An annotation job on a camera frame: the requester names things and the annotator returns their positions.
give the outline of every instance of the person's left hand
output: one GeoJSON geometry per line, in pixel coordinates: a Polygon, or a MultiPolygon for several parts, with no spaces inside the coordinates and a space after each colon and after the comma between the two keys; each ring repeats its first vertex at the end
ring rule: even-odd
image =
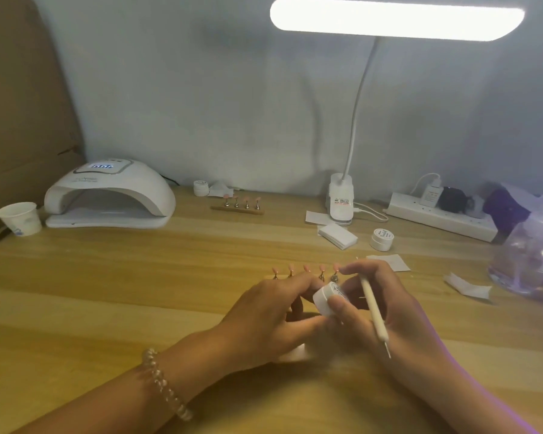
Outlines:
{"type": "Polygon", "coordinates": [[[261,281],[243,293],[213,329],[224,339],[230,370],[246,370],[274,361],[315,334],[326,317],[301,319],[300,296],[323,285],[318,277],[302,272],[283,280],[261,281]]]}

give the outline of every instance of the forearm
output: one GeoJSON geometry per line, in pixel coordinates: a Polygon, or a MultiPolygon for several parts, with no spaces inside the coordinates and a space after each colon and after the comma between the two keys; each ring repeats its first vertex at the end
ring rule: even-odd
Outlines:
{"type": "MultiPolygon", "coordinates": [[[[160,353],[158,368],[184,401],[226,373],[217,336],[187,336],[160,353]]],[[[172,416],[149,371],[139,366],[16,431],[16,434],[151,434],[172,416]]]]}
{"type": "Polygon", "coordinates": [[[460,434],[536,433],[458,365],[431,385],[424,400],[460,434]]]}

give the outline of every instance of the bracelet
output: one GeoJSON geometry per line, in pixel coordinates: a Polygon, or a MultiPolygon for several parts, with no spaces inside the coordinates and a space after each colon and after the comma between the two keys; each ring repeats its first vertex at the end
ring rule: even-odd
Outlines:
{"type": "Polygon", "coordinates": [[[157,352],[154,349],[147,349],[143,352],[143,366],[151,371],[151,376],[159,393],[162,395],[163,399],[169,405],[179,418],[185,422],[190,421],[193,418],[193,412],[187,408],[187,405],[183,400],[175,395],[175,392],[169,387],[169,383],[163,377],[163,372],[157,367],[157,362],[155,361],[155,355],[157,352]]]}

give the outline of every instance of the paper cup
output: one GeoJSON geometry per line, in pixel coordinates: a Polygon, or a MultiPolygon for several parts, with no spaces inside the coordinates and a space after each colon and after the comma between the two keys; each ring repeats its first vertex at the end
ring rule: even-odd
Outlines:
{"type": "Polygon", "coordinates": [[[42,229],[35,203],[16,203],[2,207],[0,219],[16,236],[30,236],[42,229]]]}

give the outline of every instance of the cardboard box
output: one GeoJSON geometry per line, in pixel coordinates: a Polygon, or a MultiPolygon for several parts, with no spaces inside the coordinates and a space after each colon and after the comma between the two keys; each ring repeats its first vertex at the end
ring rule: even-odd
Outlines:
{"type": "Polygon", "coordinates": [[[84,163],[80,127],[46,27],[31,0],[0,0],[0,207],[43,204],[84,163]]]}

